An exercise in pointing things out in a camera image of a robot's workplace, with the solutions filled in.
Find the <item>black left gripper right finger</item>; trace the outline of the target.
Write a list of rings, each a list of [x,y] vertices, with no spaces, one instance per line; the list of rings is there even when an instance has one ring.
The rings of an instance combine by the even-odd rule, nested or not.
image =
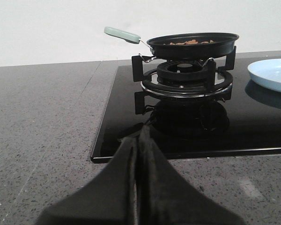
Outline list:
[[[141,225],[243,225],[236,213],[191,186],[171,166],[144,125],[137,141],[137,207]]]

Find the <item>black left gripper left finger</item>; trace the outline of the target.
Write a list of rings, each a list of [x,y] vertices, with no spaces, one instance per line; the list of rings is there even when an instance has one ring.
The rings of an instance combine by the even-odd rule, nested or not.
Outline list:
[[[46,208],[38,225],[132,225],[136,139],[125,138],[106,167],[82,189]]]

